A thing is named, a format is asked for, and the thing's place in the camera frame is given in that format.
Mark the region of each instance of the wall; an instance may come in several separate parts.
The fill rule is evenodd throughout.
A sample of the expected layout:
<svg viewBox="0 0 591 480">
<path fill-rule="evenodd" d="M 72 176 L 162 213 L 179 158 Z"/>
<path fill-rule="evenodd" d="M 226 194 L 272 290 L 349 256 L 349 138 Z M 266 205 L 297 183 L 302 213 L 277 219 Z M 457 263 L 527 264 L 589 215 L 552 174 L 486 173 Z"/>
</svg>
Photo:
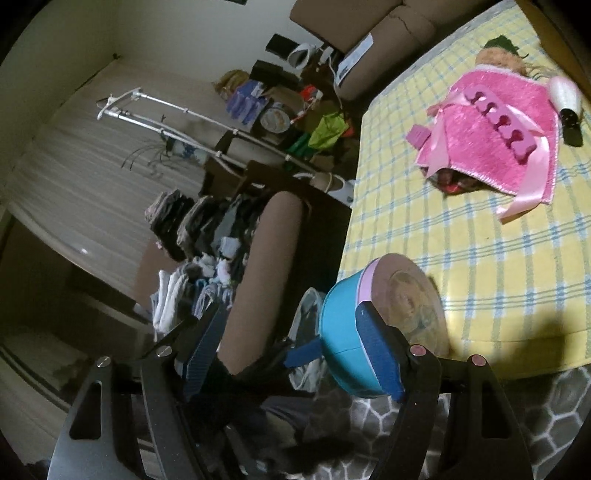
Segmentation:
<svg viewBox="0 0 591 480">
<path fill-rule="evenodd" d="M 52 0 L 0 65 L 0 186 L 39 126 L 115 52 L 118 0 Z"/>
<path fill-rule="evenodd" d="M 293 23 L 295 0 L 121 0 L 118 51 L 195 79 L 214 81 L 256 60 L 288 67 L 265 51 L 274 33 L 322 43 Z"/>
</svg>

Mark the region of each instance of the gray rug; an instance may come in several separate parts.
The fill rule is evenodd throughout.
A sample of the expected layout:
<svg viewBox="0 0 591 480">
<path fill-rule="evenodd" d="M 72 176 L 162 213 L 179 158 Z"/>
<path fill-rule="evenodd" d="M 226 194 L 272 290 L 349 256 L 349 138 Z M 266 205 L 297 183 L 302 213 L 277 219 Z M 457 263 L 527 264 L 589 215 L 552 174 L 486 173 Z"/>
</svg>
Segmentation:
<svg viewBox="0 0 591 480">
<path fill-rule="evenodd" d="M 591 365 L 504 384 L 530 452 L 535 480 L 545 478 L 579 432 L 591 410 L 590 385 Z M 384 452 L 398 408 L 389 397 L 352 397 L 327 373 L 314 401 L 306 439 L 327 435 L 347 438 L 355 444 L 355 453 L 320 464 L 308 479 L 369 478 Z M 437 472 L 448 412 L 449 395 L 441 395 L 421 478 Z"/>
</svg>

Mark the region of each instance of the folded clothes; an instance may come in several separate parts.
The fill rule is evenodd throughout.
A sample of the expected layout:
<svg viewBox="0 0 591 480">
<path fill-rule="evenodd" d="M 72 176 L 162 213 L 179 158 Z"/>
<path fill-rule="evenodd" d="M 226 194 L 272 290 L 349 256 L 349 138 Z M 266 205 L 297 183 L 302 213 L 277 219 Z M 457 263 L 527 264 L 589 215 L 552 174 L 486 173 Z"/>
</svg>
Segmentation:
<svg viewBox="0 0 591 480">
<path fill-rule="evenodd" d="M 177 230 L 194 203 L 193 199 L 185 197 L 179 190 L 174 190 L 161 193 L 145 211 L 150 229 L 173 260 L 182 261 L 186 258 L 183 250 L 177 245 Z"/>
<path fill-rule="evenodd" d="M 254 231 L 270 194 L 238 195 L 232 201 L 200 197 L 197 202 L 179 190 L 162 192 L 145 211 L 150 229 L 169 256 L 188 259 L 172 274 L 159 272 L 152 296 L 156 338 L 178 322 L 179 305 L 189 300 L 201 317 L 213 301 L 232 307 L 242 281 Z"/>
</svg>

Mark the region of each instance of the red object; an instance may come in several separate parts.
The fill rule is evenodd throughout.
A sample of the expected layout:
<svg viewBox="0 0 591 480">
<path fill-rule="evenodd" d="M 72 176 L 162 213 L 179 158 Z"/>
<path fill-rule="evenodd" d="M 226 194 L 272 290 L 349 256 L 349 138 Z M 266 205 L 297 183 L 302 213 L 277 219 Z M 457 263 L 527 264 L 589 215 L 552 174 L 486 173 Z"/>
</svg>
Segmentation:
<svg viewBox="0 0 591 480">
<path fill-rule="evenodd" d="M 300 96 L 305 102 L 309 102 L 316 95 L 317 91 L 318 89 L 314 85 L 308 85 L 300 92 Z"/>
</svg>

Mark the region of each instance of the cable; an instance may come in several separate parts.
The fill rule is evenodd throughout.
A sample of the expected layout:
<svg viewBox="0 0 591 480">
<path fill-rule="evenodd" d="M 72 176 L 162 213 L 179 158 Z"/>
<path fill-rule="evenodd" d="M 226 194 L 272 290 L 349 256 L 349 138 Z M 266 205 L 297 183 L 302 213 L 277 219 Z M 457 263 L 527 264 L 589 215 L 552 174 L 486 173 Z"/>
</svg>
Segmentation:
<svg viewBox="0 0 591 480">
<path fill-rule="evenodd" d="M 335 92 L 336 99 L 339 101 L 339 105 L 340 105 L 341 111 L 345 111 L 345 109 L 343 108 L 343 102 L 340 101 L 340 96 L 339 96 L 339 94 L 336 91 L 336 88 L 338 87 L 338 85 L 336 84 L 336 73 L 335 73 L 335 68 L 332 65 L 332 60 L 333 60 L 332 57 L 333 57 L 333 54 L 331 53 L 329 55 L 329 68 L 330 68 L 330 71 L 333 74 L 333 90 Z"/>
</svg>

